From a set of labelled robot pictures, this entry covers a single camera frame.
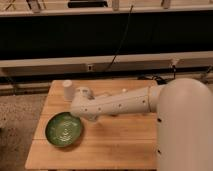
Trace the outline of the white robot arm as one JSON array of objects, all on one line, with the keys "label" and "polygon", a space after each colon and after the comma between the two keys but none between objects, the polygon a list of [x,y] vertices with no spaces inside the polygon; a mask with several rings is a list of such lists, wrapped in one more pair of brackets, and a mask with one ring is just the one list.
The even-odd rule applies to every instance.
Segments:
[{"label": "white robot arm", "polygon": [[213,171],[213,92],[198,80],[175,79],[103,98],[79,87],[71,103],[71,113],[88,120],[149,112],[157,115],[158,171]]}]

